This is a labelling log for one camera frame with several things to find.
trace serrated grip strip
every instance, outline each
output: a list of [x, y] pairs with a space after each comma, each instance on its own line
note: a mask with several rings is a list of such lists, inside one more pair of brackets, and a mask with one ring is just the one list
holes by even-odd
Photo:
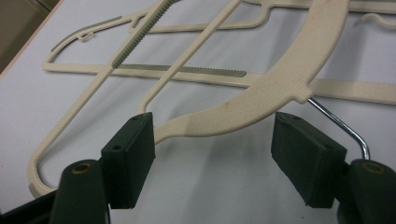
[[141, 29], [137, 30], [137, 34], [129, 41], [126, 47], [119, 53], [119, 55], [114, 59], [111, 66], [116, 69], [120, 64], [125, 61], [128, 55], [136, 48], [140, 41], [145, 37], [149, 30], [157, 23], [160, 17], [165, 13], [165, 11], [172, 6], [176, 0], [163, 1], [159, 7], [149, 16], [147, 22], [143, 24]]

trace white table surface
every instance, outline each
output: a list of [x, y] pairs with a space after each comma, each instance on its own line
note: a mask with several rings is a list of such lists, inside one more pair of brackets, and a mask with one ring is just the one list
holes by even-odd
[[[31, 153], [92, 80], [91, 75], [41, 69], [61, 39], [77, 29], [127, 15], [154, 0], [64, 0], [0, 82], [0, 209], [5, 213], [33, 200], [26, 177]], [[181, 1], [158, 24], [210, 21], [227, 0]], [[231, 21], [252, 19], [259, 7], [243, 4]], [[245, 31], [215, 33], [187, 63], [264, 73], [286, 51], [306, 10], [272, 10], [267, 24]], [[319, 77], [396, 83], [396, 32], [351, 13]], [[386, 16], [396, 21], [394, 16]], [[63, 63], [106, 63], [128, 35], [127, 26], [74, 42], [59, 56]], [[127, 63], [170, 64], [197, 33], [148, 35]], [[155, 79], [110, 77], [51, 147], [40, 165], [45, 182], [56, 187], [62, 170], [100, 150]], [[176, 82], [149, 105], [155, 124], [231, 99], [243, 89]], [[396, 170], [396, 106], [319, 98], [359, 133], [372, 159]], [[299, 116], [348, 148], [346, 161], [361, 157], [359, 146], [309, 104], [289, 103], [281, 111]], [[336, 223], [333, 209], [304, 205], [271, 158], [274, 116], [246, 129], [206, 138], [177, 137], [156, 146], [156, 156], [137, 206], [111, 211], [112, 223]]]

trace injection molded part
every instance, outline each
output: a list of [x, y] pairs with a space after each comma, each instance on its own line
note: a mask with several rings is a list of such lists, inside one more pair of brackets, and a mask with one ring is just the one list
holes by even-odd
[[[233, 9], [235, 3], [239, 4], [239, 1], [232, 1], [229, 9]], [[161, 7], [163, 1], [157, 2], [157, 4], [159, 4], [157, 7]], [[227, 17], [229, 10], [224, 12], [223, 16]], [[347, 12], [348, 1], [315, 0], [309, 9], [303, 28], [296, 40], [285, 55], [268, 72], [267, 76], [259, 78], [254, 85], [227, 103], [169, 120], [163, 126], [155, 128], [155, 143], [157, 144], [173, 136], [210, 136], [230, 133], [266, 118], [292, 100], [305, 103], [312, 95], [308, 85], [330, 57], [344, 28]], [[143, 24], [149, 22], [151, 17], [155, 18], [155, 15], [150, 14], [144, 17], [136, 29], [144, 28]], [[218, 17], [218, 20], [214, 20], [212, 28], [215, 28], [220, 20], [221, 16]], [[209, 33], [212, 32], [210, 26], [206, 28]], [[31, 183], [32, 193], [38, 194], [36, 196], [53, 190], [46, 186], [38, 175], [36, 165], [40, 158], [77, 112], [114, 71], [111, 66], [114, 58], [118, 57], [119, 52], [130, 45], [130, 40], [133, 38], [131, 36], [120, 47], [120, 50], [109, 61], [106, 70], [96, 76], [92, 84], [80, 95], [69, 111], [66, 112], [64, 118], [58, 122], [32, 155], [28, 164], [28, 179]], [[197, 41], [194, 45], [200, 45], [200, 43], [202, 42]], [[190, 57], [190, 54], [186, 53], [183, 56]], [[143, 101], [142, 106], [140, 106], [141, 109], [145, 107], [151, 96], [155, 95], [163, 87], [185, 61], [186, 58], [180, 58], [166, 72], [167, 74], [160, 79], [157, 87], [149, 94], [150, 97]]]

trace ridged rubber strip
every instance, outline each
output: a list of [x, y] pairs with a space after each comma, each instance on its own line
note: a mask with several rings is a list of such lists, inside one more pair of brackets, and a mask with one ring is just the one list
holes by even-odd
[[173, 3], [175, 3], [176, 0], [168, 0], [168, 1], [163, 1], [160, 7], [158, 7], [154, 13], [151, 14], [151, 18], [148, 19], [148, 23], [145, 25], [145, 27], [141, 30], [138, 31], [138, 33], [134, 36], [133, 39], [128, 43], [127, 47], [120, 52], [119, 56], [116, 57], [116, 59], [113, 61], [111, 66], [116, 69], [120, 66], [120, 64], [125, 61], [125, 59], [128, 57], [128, 55], [132, 52], [134, 48], [140, 43], [140, 41], [145, 37], [145, 35], [149, 32], [149, 30], [157, 23], [157, 21], [160, 19], [160, 17], [165, 13], [165, 11], [172, 6]]
[[[167, 71], [170, 65], [162, 64], [127, 64], [123, 63], [120, 65], [120, 69], [139, 69], [139, 70], [149, 70], [149, 71]], [[247, 72], [240, 70], [229, 70], [229, 69], [219, 69], [219, 68], [205, 68], [205, 67], [181, 67], [178, 72], [183, 73], [195, 73], [195, 74], [206, 74], [213, 76], [223, 76], [223, 77], [244, 77]]]

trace metal hook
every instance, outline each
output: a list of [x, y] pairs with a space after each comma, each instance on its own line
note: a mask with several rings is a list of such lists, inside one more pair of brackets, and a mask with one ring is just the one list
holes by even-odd
[[349, 128], [349, 126], [347, 126], [343, 121], [337, 118], [332, 112], [330, 112], [328, 109], [326, 109], [323, 105], [318, 103], [313, 98], [309, 98], [308, 102], [316, 109], [318, 109], [322, 114], [324, 114], [327, 118], [331, 119], [332, 122], [338, 125], [338, 127], [342, 128], [346, 133], [348, 133], [351, 137], [353, 137], [361, 147], [361, 155], [363, 156], [363, 158], [367, 161], [370, 160], [369, 146], [360, 135], [358, 135], [355, 131]]

